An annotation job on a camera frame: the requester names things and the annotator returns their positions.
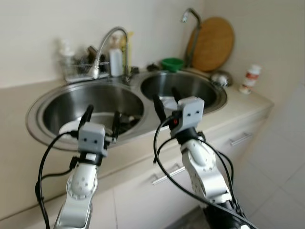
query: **wire dish rack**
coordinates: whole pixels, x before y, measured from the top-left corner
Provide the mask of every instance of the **wire dish rack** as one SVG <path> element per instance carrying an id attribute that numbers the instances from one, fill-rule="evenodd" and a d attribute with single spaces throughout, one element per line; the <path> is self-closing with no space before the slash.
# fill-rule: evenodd
<path id="1" fill-rule="evenodd" d="M 63 77 L 67 83 L 92 80 L 92 77 L 88 76 L 88 72 L 93 64 L 74 64 L 67 66 L 63 62 L 60 62 L 60 66 Z M 99 68 L 99 79 L 109 76 L 109 62 L 101 62 Z"/>

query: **green bowl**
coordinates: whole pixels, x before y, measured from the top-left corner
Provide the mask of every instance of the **green bowl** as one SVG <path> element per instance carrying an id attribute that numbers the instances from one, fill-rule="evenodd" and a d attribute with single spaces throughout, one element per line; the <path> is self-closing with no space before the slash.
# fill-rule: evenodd
<path id="1" fill-rule="evenodd" d="M 178 58 L 167 58 L 161 61 L 161 65 L 165 70 L 175 73 L 182 69 L 184 61 Z"/>

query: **double sink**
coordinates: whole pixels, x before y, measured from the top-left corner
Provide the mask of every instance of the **double sink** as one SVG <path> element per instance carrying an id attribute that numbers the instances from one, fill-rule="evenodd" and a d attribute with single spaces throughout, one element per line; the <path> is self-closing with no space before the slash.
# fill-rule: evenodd
<path id="1" fill-rule="evenodd" d="M 167 115 L 177 108 L 172 87 L 176 87 L 182 97 L 193 95 L 202 98 L 204 114 L 221 108 L 227 101 L 224 89 L 194 73 L 141 73 L 133 76 L 128 84 L 121 78 L 112 78 L 111 81 L 101 79 L 54 89 L 30 108 L 26 118 L 27 129 L 36 140 L 48 145 L 58 133 L 77 129 L 81 116 L 92 104 L 91 122 L 105 125 L 109 134 L 114 113 L 119 111 L 122 114 L 118 137 L 118 144 L 122 144 L 154 131 L 160 124 L 154 111 L 154 94 L 159 95 Z M 77 141 L 63 137 L 55 147 L 75 151 Z"/>

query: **sink basin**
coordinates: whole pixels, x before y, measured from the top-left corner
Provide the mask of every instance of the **sink basin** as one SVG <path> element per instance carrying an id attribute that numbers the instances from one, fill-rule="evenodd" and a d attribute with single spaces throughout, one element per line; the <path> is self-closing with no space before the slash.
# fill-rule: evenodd
<path id="1" fill-rule="evenodd" d="M 27 123 L 28 130 L 37 140 L 48 144 L 58 133 L 77 129 L 90 104 L 94 106 L 91 121 L 103 124 L 109 134 L 116 111 L 124 114 L 127 120 L 121 124 L 120 135 L 137 125 L 144 113 L 141 99 L 124 85 L 78 83 L 51 91 L 39 99 L 28 113 L 28 121 L 30 117 L 36 117 L 32 120 L 35 125 Z M 75 147 L 76 140 L 67 136 L 57 147 L 70 149 L 69 144 Z"/>
<path id="2" fill-rule="evenodd" d="M 142 93 L 150 100 L 157 94 L 164 107 L 176 110 L 172 88 L 175 87 L 182 98 L 195 96 L 204 100 L 204 113 L 222 107 L 226 103 L 226 94 L 222 88 L 213 86 L 208 80 L 190 73 L 155 73 L 141 84 Z"/>

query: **white wall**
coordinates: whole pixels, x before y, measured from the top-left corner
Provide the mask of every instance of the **white wall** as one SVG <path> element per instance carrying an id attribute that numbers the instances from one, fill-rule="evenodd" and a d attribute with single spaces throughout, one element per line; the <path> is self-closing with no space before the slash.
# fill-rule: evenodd
<path id="1" fill-rule="evenodd" d="M 180 23 L 187 7 L 203 12 L 204 0 L 2 0 L 0 88 L 61 77 L 56 40 L 99 46 L 114 26 L 135 32 L 132 64 L 182 57 L 195 21 Z"/>
<path id="2" fill-rule="evenodd" d="M 240 83 L 251 63 L 262 65 L 255 91 L 276 106 L 242 161 L 236 194 L 259 228 L 304 229 L 305 1 L 206 0 L 204 10 L 235 29 L 223 68 Z"/>

